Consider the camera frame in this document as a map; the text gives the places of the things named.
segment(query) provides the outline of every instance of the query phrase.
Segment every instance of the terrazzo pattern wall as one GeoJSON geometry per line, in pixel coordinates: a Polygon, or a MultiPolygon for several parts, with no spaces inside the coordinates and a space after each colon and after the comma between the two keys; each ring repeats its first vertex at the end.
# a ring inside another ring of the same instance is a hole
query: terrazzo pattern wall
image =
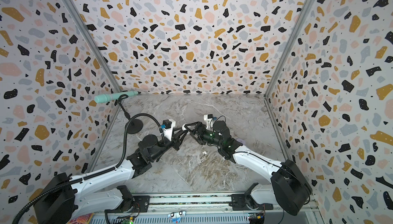
{"type": "Polygon", "coordinates": [[[393,223],[392,0],[317,0],[267,98],[325,223],[393,223]]]}
{"type": "Polygon", "coordinates": [[[124,90],[265,93],[305,0],[73,0],[124,90]]]}
{"type": "MultiPolygon", "coordinates": [[[[109,81],[60,0],[1,0],[0,223],[53,176],[86,171],[114,104],[109,81]]],[[[23,222],[37,223],[33,208],[23,222]]]]}

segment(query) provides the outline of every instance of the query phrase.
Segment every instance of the pink speckle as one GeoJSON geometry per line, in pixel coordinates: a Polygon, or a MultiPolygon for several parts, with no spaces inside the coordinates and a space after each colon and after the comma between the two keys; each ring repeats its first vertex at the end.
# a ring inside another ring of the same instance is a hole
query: pink speckle
{"type": "Polygon", "coordinates": [[[341,112],[350,112],[352,110],[352,106],[347,103],[344,103],[343,105],[340,106],[338,110],[341,112]]]}
{"type": "Polygon", "coordinates": [[[214,14],[211,12],[205,13],[204,18],[208,21],[208,23],[212,24],[214,23],[214,14]]]}
{"type": "Polygon", "coordinates": [[[393,119],[393,99],[386,101],[385,115],[389,119],[393,119]]]}
{"type": "Polygon", "coordinates": [[[179,56],[179,52],[174,52],[171,54],[171,60],[175,60],[177,58],[177,56],[179,56]]]}
{"type": "Polygon", "coordinates": [[[34,123],[38,123],[38,122],[44,122],[45,118],[40,116],[40,115],[36,115],[35,119],[34,119],[34,123]]]}
{"type": "Polygon", "coordinates": [[[380,167],[381,169],[383,169],[384,167],[386,167],[386,165],[387,165],[388,163],[389,163],[389,162],[388,162],[386,159],[383,159],[383,160],[378,161],[377,165],[378,165],[378,167],[380,167]]]}
{"type": "Polygon", "coordinates": [[[17,150],[17,148],[16,147],[10,147],[10,146],[5,146],[4,147],[4,149],[6,150],[6,152],[8,152],[8,153],[13,153],[13,152],[15,152],[16,150],[17,150]]]}
{"type": "Polygon", "coordinates": [[[351,47],[352,48],[357,48],[359,46],[359,43],[356,41],[356,40],[354,40],[352,43],[351,43],[351,47]]]}
{"type": "Polygon", "coordinates": [[[162,17],[160,17],[160,16],[157,15],[157,14],[154,14],[154,18],[157,20],[157,22],[159,22],[159,21],[162,20],[162,17]]]}
{"type": "Polygon", "coordinates": [[[353,140],[352,140],[352,145],[354,146],[354,147],[358,147],[358,145],[359,145],[359,139],[360,139],[360,137],[359,136],[356,136],[353,140]]]}
{"type": "Polygon", "coordinates": [[[310,108],[319,108],[320,104],[316,102],[315,100],[311,101],[311,103],[308,105],[310,108]]]}
{"type": "Polygon", "coordinates": [[[114,18],[117,22],[119,22],[119,23],[121,23],[121,24],[124,22],[124,21],[123,21],[123,15],[122,15],[121,13],[115,11],[115,10],[112,11],[111,16],[112,16],[112,18],[114,18]]]}
{"type": "Polygon", "coordinates": [[[3,75],[10,75],[13,77],[17,77],[20,74],[22,74],[22,71],[14,63],[1,63],[0,64],[0,73],[3,75]]]}
{"type": "Polygon", "coordinates": [[[23,106],[21,105],[16,105],[13,111],[14,116],[16,116],[19,119],[24,119],[24,111],[23,111],[23,106]]]}
{"type": "Polygon", "coordinates": [[[317,32],[315,30],[310,32],[310,43],[313,44],[317,39],[317,32]]]}
{"type": "Polygon", "coordinates": [[[30,163],[30,157],[29,157],[29,148],[27,145],[23,145],[18,152],[17,159],[21,162],[24,162],[24,164],[29,164],[30,163]]]}
{"type": "Polygon", "coordinates": [[[26,13],[27,15],[29,15],[30,17],[32,16],[32,13],[29,10],[27,10],[26,7],[24,7],[22,4],[19,4],[19,9],[22,12],[26,13]]]}

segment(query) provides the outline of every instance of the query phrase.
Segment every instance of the gray marble surface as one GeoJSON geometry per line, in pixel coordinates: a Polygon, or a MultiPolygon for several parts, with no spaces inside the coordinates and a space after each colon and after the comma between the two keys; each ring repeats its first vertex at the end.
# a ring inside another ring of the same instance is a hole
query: gray marble surface
{"type": "MultiPolygon", "coordinates": [[[[284,160],[262,95],[137,95],[126,99],[124,107],[131,116],[149,113],[160,123],[172,118],[177,127],[203,122],[204,114],[224,115],[233,138],[243,139],[248,148],[261,155],[284,160]]],[[[127,155],[134,153],[147,134],[160,134],[152,119],[140,119],[144,127],[141,132],[128,135],[127,155]]],[[[120,111],[94,170],[118,162],[126,122],[120,111]]],[[[254,182],[269,184],[252,170],[224,160],[216,147],[201,146],[187,135],[179,151],[170,149],[143,175],[120,184],[131,192],[190,192],[244,191],[254,182]]]]}

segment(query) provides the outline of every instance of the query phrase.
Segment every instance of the metal vent grille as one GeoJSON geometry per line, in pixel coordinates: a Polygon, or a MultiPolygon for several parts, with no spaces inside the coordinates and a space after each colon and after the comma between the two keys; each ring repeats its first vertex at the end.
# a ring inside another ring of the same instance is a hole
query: metal vent grille
{"type": "MultiPolygon", "coordinates": [[[[121,223],[122,219],[109,218],[111,224],[121,223]]],[[[134,221],[135,224],[160,224],[172,223],[166,215],[140,215],[134,221]]],[[[243,213],[227,213],[227,214],[186,214],[179,223],[194,224],[248,224],[248,215],[243,213]]],[[[91,224],[106,224],[104,216],[95,216],[91,224]]]]}

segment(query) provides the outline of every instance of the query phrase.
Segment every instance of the metal frame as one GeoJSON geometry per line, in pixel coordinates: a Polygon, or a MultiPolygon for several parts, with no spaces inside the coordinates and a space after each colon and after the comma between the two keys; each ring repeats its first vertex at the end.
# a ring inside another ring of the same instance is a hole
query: metal frame
{"type": "Polygon", "coordinates": [[[280,60],[278,61],[278,64],[275,67],[274,73],[272,74],[272,78],[270,79],[268,89],[265,92],[266,97],[268,97],[273,92],[273,89],[275,86],[274,83],[276,83],[276,81],[280,75],[281,69],[282,69],[283,65],[285,64],[294,43],[296,42],[296,37],[299,34],[299,32],[302,30],[303,25],[306,22],[308,15],[309,15],[315,1],[316,0],[305,0],[302,10],[299,14],[299,18],[297,19],[295,26],[293,27],[292,33],[289,36],[288,43],[285,46],[284,51],[282,52],[280,60]]]}

